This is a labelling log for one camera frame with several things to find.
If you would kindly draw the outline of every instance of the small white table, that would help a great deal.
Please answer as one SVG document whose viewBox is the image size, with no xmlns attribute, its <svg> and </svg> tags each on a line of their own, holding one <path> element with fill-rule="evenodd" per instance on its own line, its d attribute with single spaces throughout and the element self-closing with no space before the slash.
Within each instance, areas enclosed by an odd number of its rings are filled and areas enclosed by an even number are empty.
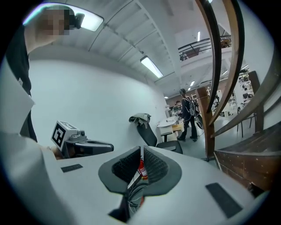
<svg viewBox="0 0 281 225">
<path fill-rule="evenodd" d="M 173 132 L 172 125 L 174 125 L 177 122 L 177 116 L 172 116 L 169 118 L 166 118 L 156 124 L 156 127 L 160 129 L 161 135 L 164 133 L 172 132 L 172 134 L 169 134 L 167 136 L 167 141 L 176 141 L 177 137 Z"/>
</svg>

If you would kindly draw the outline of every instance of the person's arm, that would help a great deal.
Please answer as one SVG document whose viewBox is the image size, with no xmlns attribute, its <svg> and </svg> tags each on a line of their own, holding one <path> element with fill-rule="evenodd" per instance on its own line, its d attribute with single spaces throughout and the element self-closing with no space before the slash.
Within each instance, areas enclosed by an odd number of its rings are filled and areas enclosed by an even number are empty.
<svg viewBox="0 0 281 225">
<path fill-rule="evenodd" d="M 181 100 L 181 105 L 182 105 L 182 113 L 183 113 L 182 118 L 184 118 L 187 115 L 187 113 L 188 113 L 187 109 L 186 109 L 186 105 L 185 105 L 185 100 L 184 99 Z"/>
</svg>

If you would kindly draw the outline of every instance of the black pants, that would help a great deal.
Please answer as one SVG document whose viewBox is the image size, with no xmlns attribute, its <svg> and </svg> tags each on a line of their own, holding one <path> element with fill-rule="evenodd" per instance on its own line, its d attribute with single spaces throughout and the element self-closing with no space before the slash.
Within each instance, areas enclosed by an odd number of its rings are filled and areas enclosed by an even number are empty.
<svg viewBox="0 0 281 225">
<path fill-rule="evenodd" d="M 184 132 L 181 134 L 180 138 L 185 138 L 187 133 L 187 128 L 189 127 L 189 122 L 191 123 L 191 137 L 197 139 L 197 130 L 195 126 L 194 116 L 192 116 L 189 120 L 184 122 Z"/>
</svg>

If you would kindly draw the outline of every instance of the wooden post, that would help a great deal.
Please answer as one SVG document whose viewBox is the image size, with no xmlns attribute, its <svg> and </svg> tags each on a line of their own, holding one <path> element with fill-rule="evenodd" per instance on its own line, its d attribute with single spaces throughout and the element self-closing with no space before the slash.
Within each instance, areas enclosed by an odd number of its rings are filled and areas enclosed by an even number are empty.
<svg viewBox="0 0 281 225">
<path fill-rule="evenodd" d="M 212 111 L 207 113 L 207 108 L 209 105 L 209 96 L 205 87 L 200 87 L 196 89 L 196 95 L 198 97 L 197 101 L 201 110 L 203 127 L 205 132 L 205 151 L 207 158 L 214 157 L 215 151 L 215 138 L 211 138 L 211 135 L 215 133 L 215 127 L 212 123 L 209 125 L 210 120 L 213 116 Z"/>
<path fill-rule="evenodd" d="M 260 87 L 258 76 L 255 71 L 249 72 L 248 75 L 253 87 L 253 92 L 254 94 L 256 94 Z M 259 132 L 263 130 L 263 121 L 264 121 L 263 105 L 259 105 L 256 109 L 255 132 Z"/>
</svg>

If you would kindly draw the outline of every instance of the black rubber pad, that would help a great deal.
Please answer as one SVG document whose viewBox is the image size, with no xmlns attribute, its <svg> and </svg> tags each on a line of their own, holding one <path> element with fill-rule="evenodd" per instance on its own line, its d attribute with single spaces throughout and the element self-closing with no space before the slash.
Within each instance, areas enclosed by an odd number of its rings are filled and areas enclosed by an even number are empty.
<svg viewBox="0 0 281 225">
<path fill-rule="evenodd" d="M 127 194 L 128 184 L 140 165 L 141 147 L 137 146 L 101 165 L 98 176 L 110 192 Z"/>
<path fill-rule="evenodd" d="M 74 170 L 77 170 L 80 168 L 83 168 L 83 167 L 80 164 L 75 164 L 75 165 L 68 166 L 68 167 L 62 167 L 61 170 L 62 170 L 62 172 L 65 173 L 65 172 L 74 171 Z"/>
<path fill-rule="evenodd" d="M 227 218 L 234 216 L 242 210 L 237 202 L 218 183 L 206 185 L 206 188 Z"/>
<path fill-rule="evenodd" d="M 165 195 L 181 179 L 179 164 L 148 146 L 144 146 L 144 167 L 148 173 L 149 185 L 144 189 L 143 196 Z"/>
</svg>

